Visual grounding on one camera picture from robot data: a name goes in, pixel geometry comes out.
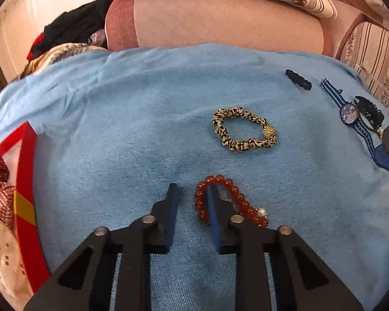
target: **leopard print scrunchie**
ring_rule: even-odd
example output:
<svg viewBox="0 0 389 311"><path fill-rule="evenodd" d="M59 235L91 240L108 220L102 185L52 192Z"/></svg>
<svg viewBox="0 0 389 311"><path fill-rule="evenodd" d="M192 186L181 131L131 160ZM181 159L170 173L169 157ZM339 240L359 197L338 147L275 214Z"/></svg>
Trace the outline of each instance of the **leopard print scrunchie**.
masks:
<svg viewBox="0 0 389 311"><path fill-rule="evenodd" d="M265 140L259 140L256 138L250 138L248 140L236 141L233 140L226 129L223 126L225 118L241 117L259 124L262 127L262 134L266 138ZM227 146L232 152L247 151L249 149L256 149L260 147L270 148L278 143L277 131L268 124L265 118L258 117L255 113L244 110L241 107L232 107L230 109L218 109L213 114L212 119L213 126L215 127L216 134L220 137L222 145Z"/></svg>

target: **beige wall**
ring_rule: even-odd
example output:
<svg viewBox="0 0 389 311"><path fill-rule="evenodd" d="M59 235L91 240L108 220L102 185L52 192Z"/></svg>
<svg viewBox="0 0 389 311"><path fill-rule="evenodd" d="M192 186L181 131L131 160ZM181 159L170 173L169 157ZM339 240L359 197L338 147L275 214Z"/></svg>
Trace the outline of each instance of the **beige wall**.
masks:
<svg viewBox="0 0 389 311"><path fill-rule="evenodd" d="M0 8L0 66L7 81L27 64L34 39L64 11L93 0L5 0Z"/></svg>

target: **watch face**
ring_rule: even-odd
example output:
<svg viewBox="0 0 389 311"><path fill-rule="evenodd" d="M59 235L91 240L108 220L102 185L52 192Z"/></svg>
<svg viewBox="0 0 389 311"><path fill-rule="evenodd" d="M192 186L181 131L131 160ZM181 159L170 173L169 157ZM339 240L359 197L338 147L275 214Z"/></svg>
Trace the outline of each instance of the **watch face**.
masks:
<svg viewBox="0 0 389 311"><path fill-rule="evenodd" d="M359 110L352 103L346 103L340 109L340 117L346 125L353 125L359 119Z"/></svg>

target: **red frame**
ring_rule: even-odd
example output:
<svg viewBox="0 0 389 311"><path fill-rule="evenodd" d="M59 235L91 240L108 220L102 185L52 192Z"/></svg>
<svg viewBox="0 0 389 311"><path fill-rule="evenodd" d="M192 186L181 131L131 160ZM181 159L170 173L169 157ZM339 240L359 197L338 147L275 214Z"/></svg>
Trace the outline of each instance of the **red frame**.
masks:
<svg viewBox="0 0 389 311"><path fill-rule="evenodd" d="M33 205L33 157L36 132L25 121L0 143L0 156L19 141L15 200L15 230L27 281L35 293L50 276L40 245Z"/></svg>

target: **wristwatch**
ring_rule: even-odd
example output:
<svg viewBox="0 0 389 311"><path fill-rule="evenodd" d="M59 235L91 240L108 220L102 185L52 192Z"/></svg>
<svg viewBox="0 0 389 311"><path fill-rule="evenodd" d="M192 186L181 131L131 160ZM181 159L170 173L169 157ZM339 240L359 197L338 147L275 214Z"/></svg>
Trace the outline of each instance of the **wristwatch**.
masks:
<svg viewBox="0 0 389 311"><path fill-rule="evenodd" d="M341 96L343 90L337 90L327 78L324 78L320 86L329 94L329 96L334 100L337 106L340 108L340 119L347 125L352 127L358 135L360 135L366 142L367 149L369 150L370 155L374 158L374 144L372 136L370 135L367 126L360 118L360 111L357 105L345 101Z"/></svg>

